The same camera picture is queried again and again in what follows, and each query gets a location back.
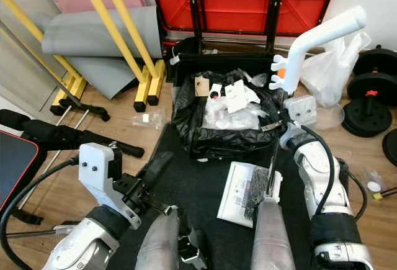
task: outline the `dumbbell plate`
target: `dumbbell plate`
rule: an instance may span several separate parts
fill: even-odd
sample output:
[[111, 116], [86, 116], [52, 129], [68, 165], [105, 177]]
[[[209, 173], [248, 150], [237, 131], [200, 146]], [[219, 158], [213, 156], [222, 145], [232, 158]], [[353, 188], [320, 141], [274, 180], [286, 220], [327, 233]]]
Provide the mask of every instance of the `dumbbell plate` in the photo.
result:
[[353, 68], [354, 74], [371, 73], [373, 70], [397, 76], [397, 53], [385, 48], [374, 48], [360, 54]]
[[358, 137], [373, 137], [391, 125], [393, 116], [384, 104], [373, 100], [372, 114], [365, 115], [367, 99], [357, 98], [344, 106], [343, 127]]
[[385, 73], [356, 76], [347, 86], [351, 99], [365, 97], [367, 91], [378, 91], [376, 99], [388, 106], [397, 106], [397, 77]]
[[397, 129], [392, 130], [384, 137], [382, 146], [385, 156], [397, 166]]

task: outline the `black trash bag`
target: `black trash bag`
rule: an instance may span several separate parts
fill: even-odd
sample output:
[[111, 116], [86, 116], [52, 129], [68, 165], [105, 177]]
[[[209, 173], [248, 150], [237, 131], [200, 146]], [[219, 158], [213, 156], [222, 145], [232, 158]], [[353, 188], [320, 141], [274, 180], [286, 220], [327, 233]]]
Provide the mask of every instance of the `black trash bag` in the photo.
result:
[[261, 118], [261, 126], [280, 120], [278, 93], [273, 94], [267, 88], [258, 88], [248, 83], [241, 71], [231, 71], [226, 74], [204, 71], [189, 75], [176, 97], [172, 123], [179, 132], [185, 151], [192, 158], [234, 158], [272, 146], [274, 139], [281, 134], [283, 128], [275, 128], [266, 132], [261, 129], [214, 130], [202, 128], [207, 98], [195, 96], [194, 78], [197, 76], [210, 79], [210, 87], [213, 83], [222, 84], [222, 95], [225, 95], [225, 86], [242, 79], [244, 84], [257, 94], [261, 100], [262, 110], [269, 115]]

